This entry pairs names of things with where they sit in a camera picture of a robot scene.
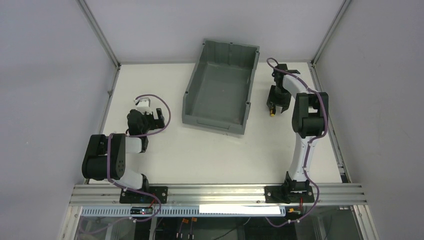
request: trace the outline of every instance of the table surface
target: table surface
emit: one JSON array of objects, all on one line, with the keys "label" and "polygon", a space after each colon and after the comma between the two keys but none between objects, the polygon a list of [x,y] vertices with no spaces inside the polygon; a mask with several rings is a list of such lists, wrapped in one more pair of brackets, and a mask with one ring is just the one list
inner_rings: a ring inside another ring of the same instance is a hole
[{"label": "table surface", "polygon": [[[305,62],[288,63],[313,88]],[[244,135],[209,130],[182,123],[183,95],[194,63],[122,65],[103,133],[124,133],[134,98],[155,94],[169,105],[171,122],[163,132],[149,136],[145,153],[127,154],[126,165],[153,184],[265,184],[282,183],[295,149],[292,130],[294,99],[289,110],[270,117],[266,101],[274,84],[272,69],[258,63],[251,108]],[[154,98],[151,108],[162,108]],[[310,177],[317,183],[341,183],[330,139],[320,139],[314,150]]]}]

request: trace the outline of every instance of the black mounting plate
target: black mounting plate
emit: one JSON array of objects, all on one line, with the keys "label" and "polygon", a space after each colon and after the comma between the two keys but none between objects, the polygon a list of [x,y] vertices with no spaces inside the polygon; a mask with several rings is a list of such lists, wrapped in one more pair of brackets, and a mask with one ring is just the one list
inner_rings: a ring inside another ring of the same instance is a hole
[{"label": "black mounting plate", "polygon": [[[162,204],[168,201],[168,187],[167,186],[150,186],[149,194],[155,195]],[[130,190],[120,191],[119,203],[120,204],[150,204],[153,198],[150,196],[142,195]]]},{"label": "black mounting plate", "polygon": [[267,204],[300,204],[301,198],[303,200],[303,203],[315,202],[314,192],[312,192],[311,186],[308,187],[308,190],[305,193],[289,193],[286,196],[283,195],[283,192],[281,190],[281,186],[265,186],[265,202]]}]

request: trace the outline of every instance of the white wall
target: white wall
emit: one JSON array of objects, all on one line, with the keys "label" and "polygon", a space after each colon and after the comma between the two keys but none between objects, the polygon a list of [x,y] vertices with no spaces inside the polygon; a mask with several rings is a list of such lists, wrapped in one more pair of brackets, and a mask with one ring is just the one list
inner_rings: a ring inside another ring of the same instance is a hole
[{"label": "white wall", "polygon": [[424,1],[354,0],[317,64],[382,240],[424,239]]},{"label": "white wall", "polygon": [[113,72],[75,0],[0,1],[0,239],[56,239]]},{"label": "white wall", "polygon": [[195,62],[204,38],[260,46],[259,59],[311,60],[343,0],[87,0],[116,57]]}]

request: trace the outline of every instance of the white strip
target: white strip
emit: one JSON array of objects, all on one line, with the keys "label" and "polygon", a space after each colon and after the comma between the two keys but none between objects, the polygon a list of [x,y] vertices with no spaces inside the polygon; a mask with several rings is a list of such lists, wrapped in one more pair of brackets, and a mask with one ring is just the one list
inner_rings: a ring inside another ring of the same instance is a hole
[{"label": "white strip", "polygon": [[201,214],[281,215],[279,206],[238,206],[223,204],[199,205]]}]

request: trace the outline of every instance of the gray plastic bin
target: gray plastic bin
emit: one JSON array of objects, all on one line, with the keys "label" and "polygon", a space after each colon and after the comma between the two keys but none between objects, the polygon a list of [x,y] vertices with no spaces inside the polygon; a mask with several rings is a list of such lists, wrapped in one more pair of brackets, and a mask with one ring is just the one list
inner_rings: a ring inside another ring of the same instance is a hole
[{"label": "gray plastic bin", "polygon": [[182,100],[182,122],[245,134],[259,46],[205,40]]}]

